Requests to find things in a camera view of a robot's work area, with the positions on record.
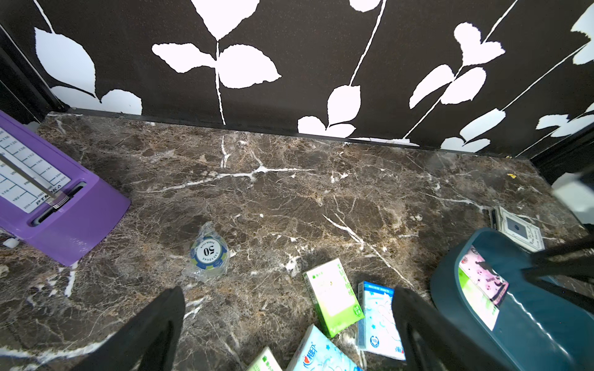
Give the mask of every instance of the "plastic bag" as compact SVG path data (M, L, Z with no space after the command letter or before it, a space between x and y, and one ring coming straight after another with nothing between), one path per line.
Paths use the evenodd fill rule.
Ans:
M229 248L225 239L214 230L212 221L200 227L198 237L190 247L189 255L190 263L183 272L186 276L206 282L227 273Z

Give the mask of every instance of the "white leaf pattern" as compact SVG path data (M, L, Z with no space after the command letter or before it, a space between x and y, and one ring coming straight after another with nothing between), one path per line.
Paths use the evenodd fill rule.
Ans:
M471 121L462 130L460 130L460 135L465 141L468 142L496 127L504 118L505 112L495 108L494 110L491 110L481 117Z
M110 90L101 98L101 111L140 115L143 111L142 100L129 91Z
M325 135L326 126L315 116L305 116L297 121L297 130L300 134Z
M241 89L264 81L272 82L281 76L274 62L250 45L232 45L219 56L217 72L227 88Z
M409 99L409 107L413 109L427 95L433 93L440 87L454 81L454 74L450 66L440 65L429 72L427 76L416 86L415 91Z
M210 54L202 53L193 44L155 44L153 53L161 57L176 72L183 74L195 67L214 68L215 60Z
M382 139L382 138L351 138L358 141L368 141L368 142L378 142L378 143L391 143L391 144L401 144L401 145L409 145L412 147L418 147L418 144L411 143L410 139Z
M35 51L51 77L95 95L95 64L80 44L36 27Z
M571 30L573 32L584 33L590 38L590 42L573 56L573 64L583 65L590 61L594 61L594 42L592 42L592 38L594 38L594 4L586 9Z
M380 1L381 0L349 0L350 6L353 7L354 10L360 12L367 12L375 9Z
M326 129L322 121L315 116L300 118L297 121L297 129L300 134L322 135L335 138L346 138L355 131L355 127L349 123L338 123Z
M470 23L460 23L454 37L460 43L464 66L484 64L505 53L498 42L481 43L481 32Z
M355 127L353 125L349 123L337 123L328 127L324 135L335 138L346 138L353 134L353 131L355 131Z
M458 104L473 100L486 80L486 72L482 67L474 67L455 79L441 96L443 104Z
M73 108L101 110L99 99L83 91L66 86L54 86L50 90L58 99Z
M561 126L569 122L569 115L546 115L538 120L536 130L549 128L551 126Z
M443 143L441 143L441 149L476 153L490 144L491 141L489 139L479 139L477 141L464 144L464 141L461 138L453 137L445 139Z
M567 135L575 134L594 122L594 115L584 116L573 119L566 124L561 125L555 130L551 136L554 138L565 137Z
M260 0L192 0L196 12L217 41L256 11Z
M360 86L339 86L328 98L328 123L333 125L354 119L361 108Z
M80 90L65 86L54 86L51 90L62 102L75 108L129 113L131 115L140 115L143 110L142 101L139 97L129 91L120 89L109 91L101 101Z

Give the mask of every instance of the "brown marble surface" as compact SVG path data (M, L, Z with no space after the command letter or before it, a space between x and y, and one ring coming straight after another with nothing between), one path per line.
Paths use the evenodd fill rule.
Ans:
M586 234L528 161L61 114L40 135L132 206L77 266L0 250L2 370L67 370L175 285L188 304L176 370L243 370L265 346L286 367L318 323L301 277L318 264L339 257L353 285L429 300L486 207L524 215L549 245ZM208 220L234 256L204 284L181 272ZM358 353L355 334L334 342L367 369L398 366Z

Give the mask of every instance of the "black wallpaper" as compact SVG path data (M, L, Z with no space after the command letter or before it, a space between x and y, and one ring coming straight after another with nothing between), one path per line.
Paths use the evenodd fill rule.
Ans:
M55 33L82 45L94 62L98 98L121 89L142 100L143 115L222 122L214 69L202 66L178 73L151 50L154 44L192 43L215 57L216 39L191 0L38 1ZM446 138L460 137L469 122L501 110L590 41L571 28L592 0L385 1L353 81L361 87L361 108L348 121L356 128L350 138L402 138L423 117L446 87L413 109L409 99L435 67L447 64L454 74L460 68L462 51L454 38L460 23L478 28L483 40L514 4L488 39L500 42L505 54L460 71L462 76L481 67L486 81L473 100L436 105L408 136L421 148L440 148ZM382 1L360 12L349 0L260 0L251 16L220 39L220 50L253 46L272 60L282 77L239 89L221 85L227 128L297 134L304 116L316 116L327 125L328 97L349 84L381 6ZM50 30L33 0L1 2L0 23L49 86L69 86L49 75L37 57L34 28ZM576 65L567 59L506 109L501 123L472 141L490 139L480 153L518 155L556 128L536 130L541 117L568 114L572 119L594 102L593 77L594 62ZM562 139L545 138L523 156L534 156Z

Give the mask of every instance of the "white cap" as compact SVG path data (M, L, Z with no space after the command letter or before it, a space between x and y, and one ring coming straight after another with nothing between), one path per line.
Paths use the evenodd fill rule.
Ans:
M2 242L2 244L6 247L8 247L9 249L14 249L15 247L18 246L18 243L20 241L18 240L18 238L9 238L6 241Z

